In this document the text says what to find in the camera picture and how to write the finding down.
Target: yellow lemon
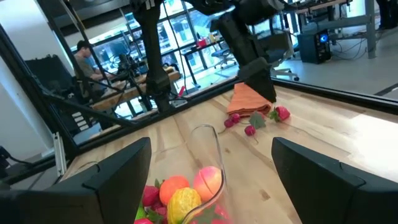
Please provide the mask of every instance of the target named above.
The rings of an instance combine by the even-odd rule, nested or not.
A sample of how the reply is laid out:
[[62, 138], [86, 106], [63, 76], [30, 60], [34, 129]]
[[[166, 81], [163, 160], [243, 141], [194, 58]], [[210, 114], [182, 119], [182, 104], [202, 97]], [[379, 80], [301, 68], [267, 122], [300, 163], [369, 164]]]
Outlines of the yellow lemon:
[[200, 195], [194, 189], [185, 187], [176, 190], [167, 204], [167, 222], [179, 224], [192, 209], [201, 204]]

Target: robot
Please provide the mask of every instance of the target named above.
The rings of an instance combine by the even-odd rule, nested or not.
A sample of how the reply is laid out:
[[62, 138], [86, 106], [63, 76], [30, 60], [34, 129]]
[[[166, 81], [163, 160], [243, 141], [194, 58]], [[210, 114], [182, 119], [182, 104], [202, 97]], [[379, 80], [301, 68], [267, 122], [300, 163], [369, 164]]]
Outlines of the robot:
[[[278, 11], [288, 7], [283, 0], [184, 0], [205, 15], [224, 11], [235, 6], [212, 21], [211, 30], [219, 30], [239, 63], [239, 79], [271, 102], [276, 93], [270, 76], [266, 53], [248, 26], [270, 19]], [[142, 38], [147, 55], [147, 94], [152, 96], [160, 112], [167, 111], [170, 80], [161, 64], [157, 22], [163, 0], [131, 0], [130, 5], [137, 22], [142, 28]]]

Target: chair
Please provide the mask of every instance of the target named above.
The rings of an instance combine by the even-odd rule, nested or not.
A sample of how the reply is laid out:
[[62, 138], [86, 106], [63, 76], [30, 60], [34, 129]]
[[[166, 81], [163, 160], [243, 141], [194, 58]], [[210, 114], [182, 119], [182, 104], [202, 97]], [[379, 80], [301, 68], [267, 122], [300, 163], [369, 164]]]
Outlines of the chair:
[[236, 65], [236, 61], [234, 57], [231, 56], [232, 53], [229, 50], [229, 47], [226, 44], [226, 42], [224, 41], [220, 43], [220, 45], [221, 45], [221, 50], [217, 50], [216, 52], [213, 52], [211, 54], [212, 57], [216, 57], [220, 60], [220, 62], [214, 65], [214, 68], [217, 68], [217, 65], [220, 65], [221, 69], [223, 69], [223, 64], [227, 65], [227, 62], [234, 62], [234, 65]]
[[271, 64], [271, 76], [278, 78], [278, 76], [289, 77], [294, 81], [299, 81], [300, 78], [297, 74], [292, 73], [291, 69], [284, 68], [278, 69], [278, 67], [283, 61], [294, 56], [294, 49], [292, 45], [292, 40], [290, 39], [290, 33], [283, 32], [280, 34], [269, 35], [260, 39], [261, 46], [265, 48], [267, 52], [268, 63]]

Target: orange cloth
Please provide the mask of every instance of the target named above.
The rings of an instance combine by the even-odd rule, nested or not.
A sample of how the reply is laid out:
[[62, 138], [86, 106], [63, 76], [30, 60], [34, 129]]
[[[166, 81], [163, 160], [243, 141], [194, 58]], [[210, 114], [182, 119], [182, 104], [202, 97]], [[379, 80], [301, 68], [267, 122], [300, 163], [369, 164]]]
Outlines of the orange cloth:
[[250, 116], [253, 112], [259, 111], [267, 114], [272, 103], [244, 83], [237, 83], [234, 86], [234, 95], [226, 112], [228, 114], [238, 113], [242, 117]]

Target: person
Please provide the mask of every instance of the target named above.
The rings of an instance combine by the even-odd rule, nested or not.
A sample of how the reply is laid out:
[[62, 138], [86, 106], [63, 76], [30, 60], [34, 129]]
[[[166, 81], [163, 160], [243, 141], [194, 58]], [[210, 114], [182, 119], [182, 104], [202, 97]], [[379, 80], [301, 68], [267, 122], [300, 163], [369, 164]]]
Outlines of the person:
[[398, 24], [397, 0], [376, 0], [380, 9], [379, 30], [393, 29]]
[[[90, 44], [87, 43], [84, 40], [81, 40], [77, 43], [77, 53], [75, 54], [75, 59], [77, 61], [77, 64], [79, 65], [80, 69], [82, 70], [83, 74], [87, 78], [91, 78], [96, 81], [101, 81], [103, 79], [103, 76], [100, 72], [99, 69], [93, 69], [87, 62], [86, 59], [91, 57], [91, 52], [90, 52]], [[76, 72], [75, 74], [77, 79], [82, 80], [80, 77], [80, 74]], [[109, 73], [105, 73], [105, 75], [108, 78], [113, 78], [113, 75]], [[106, 89], [105, 86], [100, 85], [98, 83], [90, 83], [91, 90], [93, 94], [97, 97], [100, 98]], [[83, 86], [83, 84], [80, 84], [80, 90], [81, 94], [84, 98], [89, 98], [89, 93], [88, 90], [86, 90]]]

